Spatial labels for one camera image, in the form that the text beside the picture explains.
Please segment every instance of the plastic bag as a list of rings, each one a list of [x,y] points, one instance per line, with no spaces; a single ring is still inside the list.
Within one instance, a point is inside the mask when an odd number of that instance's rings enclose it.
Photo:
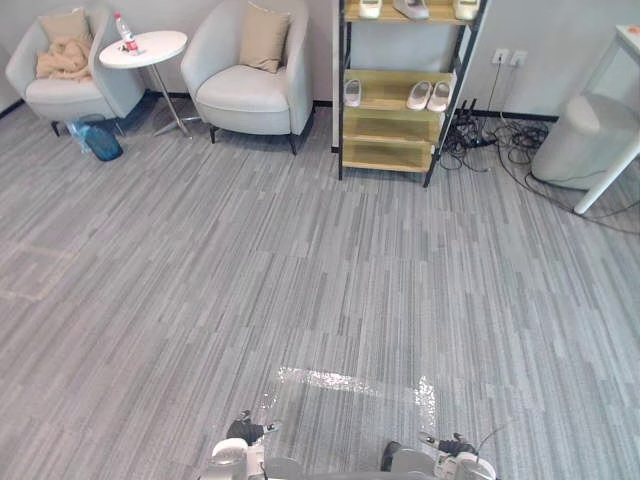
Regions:
[[[85,125],[82,122],[74,121],[74,122],[64,122],[67,125],[67,130],[76,141],[78,145],[80,145],[80,149],[82,153],[90,153],[91,148],[87,145],[86,137],[87,132],[89,131],[89,126]]]

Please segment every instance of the water bottle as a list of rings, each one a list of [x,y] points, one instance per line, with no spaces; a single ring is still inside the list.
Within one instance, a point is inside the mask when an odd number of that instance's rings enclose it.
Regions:
[[[138,44],[136,43],[136,39],[133,38],[133,33],[131,33],[129,26],[124,22],[124,20],[122,20],[120,12],[116,12],[114,17],[116,18],[116,28],[124,41],[124,46],[127,51],[130,53],[138,53]]]

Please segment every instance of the white trash can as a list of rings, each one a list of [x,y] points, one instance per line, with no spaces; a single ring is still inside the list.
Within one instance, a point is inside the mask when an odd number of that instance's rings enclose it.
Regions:
[[[543,182],[588,190],[635,142],[640,116],[603,95],[571,99],[533,161],[531,173]]]

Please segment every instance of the shoe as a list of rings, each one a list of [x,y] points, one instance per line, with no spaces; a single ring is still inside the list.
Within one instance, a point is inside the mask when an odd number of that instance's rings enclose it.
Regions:
[[[344,104],[347,107],[359,107],[362,100],[362,84],[357,78],[344,85]]]
[[[422,81],[411,87],[409,98],[407,98],[407,107],[411,110],[424,110],[431,95],[431,83]]]
[[[429,9],[424,0],[393,0],[393,8],[411,20],[429,18]]]
[[[480,8],[480,0],[454,0],[453,10],[458,20],[474,20]]]
[[[378,18],[382,0],[360,0],[360,18]]]
[[[438,82],[433,88],[433,93],[427,103],[427,110],[432,112],[444,112],[451,99],[451,86],[447,82]]]

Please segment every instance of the beige blanket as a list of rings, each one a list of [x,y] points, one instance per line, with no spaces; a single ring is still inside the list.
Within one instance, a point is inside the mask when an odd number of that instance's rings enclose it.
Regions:
[[[60,37],[48,52],[38,53],[37,78],[68,78],[78,82],[91,80],[88,59],[91,43],[78,38]]]

